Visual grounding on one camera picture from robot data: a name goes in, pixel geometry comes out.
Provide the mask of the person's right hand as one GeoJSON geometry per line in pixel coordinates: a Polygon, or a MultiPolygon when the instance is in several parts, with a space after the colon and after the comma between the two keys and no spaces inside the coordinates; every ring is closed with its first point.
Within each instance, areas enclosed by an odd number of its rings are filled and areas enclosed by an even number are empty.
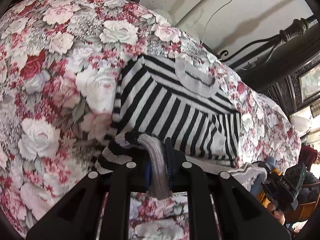
{"type": "Polygon", "coordinates": [[[267,210],[272,213],[273,217],[281,224],[284,225],[285,223],[285,216],[284,213],[276,210],[276,206],[273,203],[269,203],[267,205],[267,210]]]}

